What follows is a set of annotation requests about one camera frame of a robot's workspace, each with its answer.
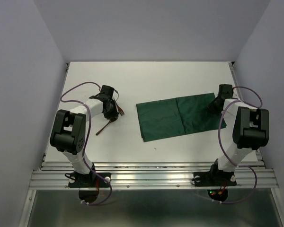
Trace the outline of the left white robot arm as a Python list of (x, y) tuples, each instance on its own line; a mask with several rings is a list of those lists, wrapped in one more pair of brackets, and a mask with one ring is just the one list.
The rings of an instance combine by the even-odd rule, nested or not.
[(91, 131), (91, 119), (103, 115), (108, 124), (115, 122), (124, 112), (116, 103), (119, 97), (117, 90), (103, 85), (99, 93), (90, 96), (86, 102), (72, 100), (79, 105), (71, 110), (57, 111), (50, 136), (50, 145), (63, 153), (80, 175), (79, 180), (85, 186), (95, 183), (94, 164), (85, 154), (87, 139)]

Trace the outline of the dark green cloth napkin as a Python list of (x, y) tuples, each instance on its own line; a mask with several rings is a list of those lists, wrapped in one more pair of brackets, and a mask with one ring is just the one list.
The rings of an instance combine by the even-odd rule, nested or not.
[(217, 130), (221, 114), (208, 110), (214, 99), (214, 93), (207, 93), (137, 104), (143, 141)]

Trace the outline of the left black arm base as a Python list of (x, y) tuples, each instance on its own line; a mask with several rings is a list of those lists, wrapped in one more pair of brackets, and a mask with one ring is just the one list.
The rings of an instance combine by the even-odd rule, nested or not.
[(69, 188), (109, 188), (108, 183), (92, 172), (86, 175), (72, 172), (65, 173), (64, 176), (69, 180)]

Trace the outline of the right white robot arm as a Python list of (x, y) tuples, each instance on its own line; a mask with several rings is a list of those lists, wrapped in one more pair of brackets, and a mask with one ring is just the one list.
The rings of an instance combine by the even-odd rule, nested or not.
[[(233, 97), (234, 89), (242, 88), (254, 93), (260, 104), (258, 106)], [(225, 180), (225, 173), (234, 172), (241, 161), (252, 151), (265, 147), (269, 141), (269, 111), (263, 109), (260, 95), (251, 88), (244, 86), (219, 85), (217, 97), (208, 105), (210, 112), (221, 114), (218, 126), (218, 142), (223, 155), (218, 158), (214, 166), (216, 169), (208, 173), (208, 179), (213, 184), (220, 184)], [(232, 129), (232, 143), (224, 149), (221, 140), (221, 129), (226, 113), (234, 116)]]

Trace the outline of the brown wooden fork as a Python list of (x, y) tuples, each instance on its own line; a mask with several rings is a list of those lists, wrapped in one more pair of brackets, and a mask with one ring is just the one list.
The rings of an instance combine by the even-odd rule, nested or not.
[(121, 116), (124, 116), (124, 111), (123, 111), (123, 109), (120, 107), (120, 105), (117, 103), (117, 101), (115, 101), (115, 104), (116, 104), (116, 107), (117, 107), (117, 110), (118, 110), (119, 114), (120, 114)]

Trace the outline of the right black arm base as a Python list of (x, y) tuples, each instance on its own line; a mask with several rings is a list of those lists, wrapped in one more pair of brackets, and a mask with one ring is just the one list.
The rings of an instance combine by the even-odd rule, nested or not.
[(196, 187), (236, 186), (234, 172), (225, 172), (218, 168), (217, 160), (208, 172), (193, 172), (191, 184)]

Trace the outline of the brown wooden spoon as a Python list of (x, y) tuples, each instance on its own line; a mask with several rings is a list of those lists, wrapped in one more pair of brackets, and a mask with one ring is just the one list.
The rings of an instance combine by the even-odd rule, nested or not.
[(109, 120), (107, 124), (103, 126), (95, 135), (98, 136), (109, 124), (115, 122), (116, 120), (117, 120), (116, 118)]

